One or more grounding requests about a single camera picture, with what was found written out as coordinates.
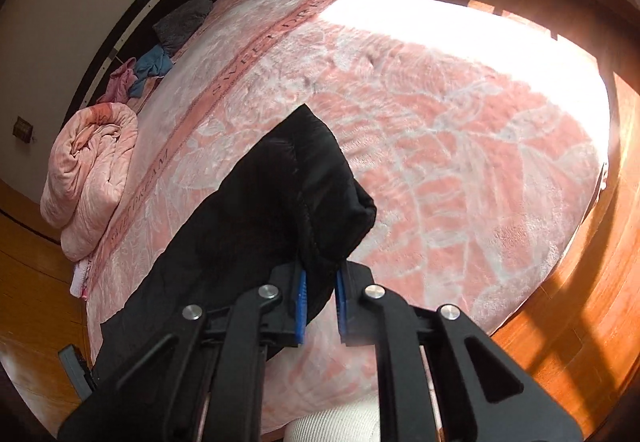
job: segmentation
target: wooden floor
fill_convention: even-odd
[[[607,187],[553,274],[494,334],[588,436],[640,361],[640,36],[593,0],[441,1],[546,33],[590,57],[607,86]]]
[[[607,188],[553,275],[494,338],[588,435],[640,352],[640,38],[592,0],[443,0],[517,19],[597,62],[612,113]],[[0,208],[45,234],[37,206],[0,184]],[[0,216],[0,360],[54,432],[77,397],[57,351],[88,348],[60,248]]]
[[[36,204],[2,181],[0,209],[44,236],[60,238]],[[71,276],[72,263],[59,245],[0,215],[0,362],[51,433],[79,403],[58,351],[70,343],[88,347],[84,305],[69,294]]]

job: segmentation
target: bed frame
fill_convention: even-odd
[[[104,93],[109,75],[128,58],[139,58],[159,43],[152,26],[189,0],[136,0],[118,20],[82,76],[62,126],[72,115],[95,104]]]

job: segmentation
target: white ribbed fabric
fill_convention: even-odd
[[[294,420],[284,442],[380,442],[378,396]]]

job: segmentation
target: rolled pink blanket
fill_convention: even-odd
[[[138,136],[136,114],[104,102],[78,111],[49,156],[40,213],[63,228],[62,250],[76,262],[94,250],[116,209]]]

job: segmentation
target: pink and white bedspread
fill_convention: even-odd
[[[236,161],[306,103],[378,207],[352,260],[412,304],[491,332],[549,275],[597,191],[609,106],[583,56],[431,0],[238,0],[139,115],[127,185],[86,281],[92,357],[118,311]],[[367,395],[331,300],[267,365],[262,428]]]

